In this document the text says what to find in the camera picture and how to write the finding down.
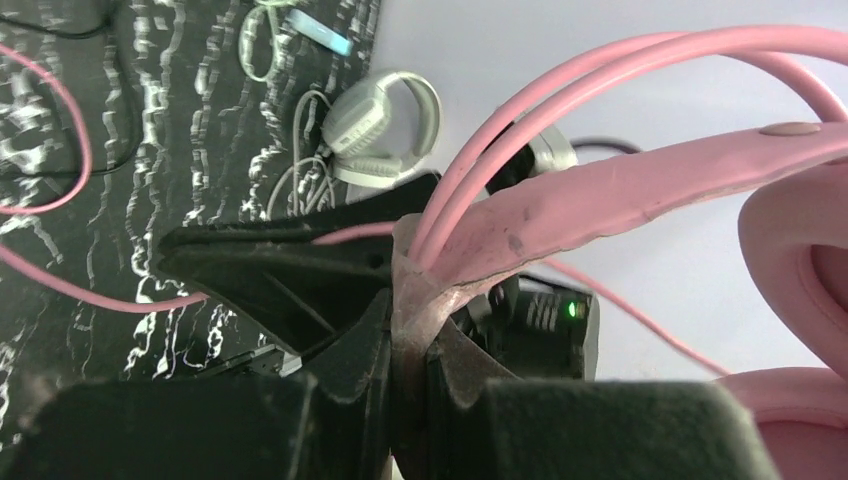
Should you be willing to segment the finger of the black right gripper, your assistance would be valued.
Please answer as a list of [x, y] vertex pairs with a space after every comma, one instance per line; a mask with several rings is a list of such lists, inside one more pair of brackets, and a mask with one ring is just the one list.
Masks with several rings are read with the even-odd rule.
[[441, 176], [420, 173], [351, 204], [267, 222], [177, 228], [157, 245], [160, 272], [256, 322], [291, 354], [344, 331], [391, 284], [393, 239], [317, 244], [357, 225], [420, 213]]

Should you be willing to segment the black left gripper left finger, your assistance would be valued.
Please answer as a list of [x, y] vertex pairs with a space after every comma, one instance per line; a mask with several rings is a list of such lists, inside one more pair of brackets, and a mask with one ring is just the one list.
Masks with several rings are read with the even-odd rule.
[[78, 384], [24, 432], [7, 479], [378, 479], [389, 457], [379, 292], [288, 376]]

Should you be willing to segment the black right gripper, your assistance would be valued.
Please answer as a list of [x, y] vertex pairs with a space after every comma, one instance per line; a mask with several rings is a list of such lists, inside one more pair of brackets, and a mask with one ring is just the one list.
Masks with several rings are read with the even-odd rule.
[[[543, 173], [577, 164], [555, 126], [533, 137], [501, 167], [485, 190], [494, 195]], [[526, 272], [510, 276], [457, 311], [457, 327], [519, 377], [593, 380], [599, 312], [593, 293]]]

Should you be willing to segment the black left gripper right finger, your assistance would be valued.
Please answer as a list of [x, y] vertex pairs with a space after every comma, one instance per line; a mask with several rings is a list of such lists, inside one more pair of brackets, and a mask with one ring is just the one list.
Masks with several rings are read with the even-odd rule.
[[446, 325], [427, 354], [434, 479], [775, 479], [717, 385], [522, 380]]

